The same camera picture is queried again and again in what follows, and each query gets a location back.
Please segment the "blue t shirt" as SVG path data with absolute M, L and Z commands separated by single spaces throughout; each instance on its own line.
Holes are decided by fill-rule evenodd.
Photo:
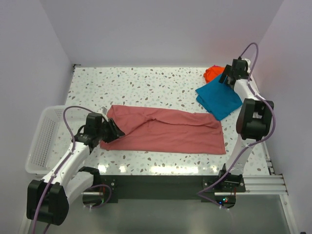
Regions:
M 242 101 L 238 94 L 224 83 L 220 83 L 221 75 L 196 89 L 196 100 L 211 113 L 216 120 L 221 121 L 233 111 L 241 107 Z

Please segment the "salmon pink t shirt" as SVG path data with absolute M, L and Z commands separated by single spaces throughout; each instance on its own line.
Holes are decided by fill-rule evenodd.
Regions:
M 112 105 L 107 116 L 125 135 L 110 143 L 102 141 L 100 147 L 105 150 L 226 153 L 221 123 L 212 114 Z

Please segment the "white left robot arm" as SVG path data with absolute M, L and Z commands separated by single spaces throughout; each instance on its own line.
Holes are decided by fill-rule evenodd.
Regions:
M 70 203 L 86 189 L 101 186 L 99 170 L 81 167 L 101 141 L 110 143 L 125 133 L 112 118 L 89 113 L 84 125 L 72 135 L 67 153 L 42 179 L 32 180 L 27 188 L 26 217 L 34 222 L 60 225 L 69 212 Z

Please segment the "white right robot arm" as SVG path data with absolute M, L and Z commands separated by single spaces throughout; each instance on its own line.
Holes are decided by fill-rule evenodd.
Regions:
M 223 166 L 225 175 L 217 179 L 220 190 L 227 192 L 234 186 L 231 176 L 242 176 L 245 164 L 255 145 L 269 138 L 275 129 L 274 102 L 260 95 L 251 79 L 249 61 L 241 57 L 226 65 L 219 83 L 226 85 L 242 101 L 236 121 L 237 141 Z

